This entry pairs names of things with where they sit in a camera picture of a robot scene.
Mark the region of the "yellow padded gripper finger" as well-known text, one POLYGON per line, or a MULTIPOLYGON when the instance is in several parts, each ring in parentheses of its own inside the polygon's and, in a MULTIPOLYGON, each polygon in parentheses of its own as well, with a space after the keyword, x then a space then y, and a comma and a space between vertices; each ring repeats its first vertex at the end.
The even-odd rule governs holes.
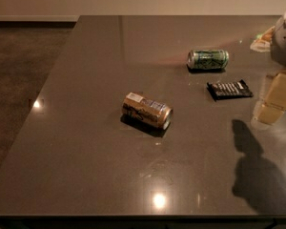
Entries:
POLYGON ((271 81, 268 92, 254 113, 260 123, 275 124, 286 112, 286 70, 277 73, 271 81))

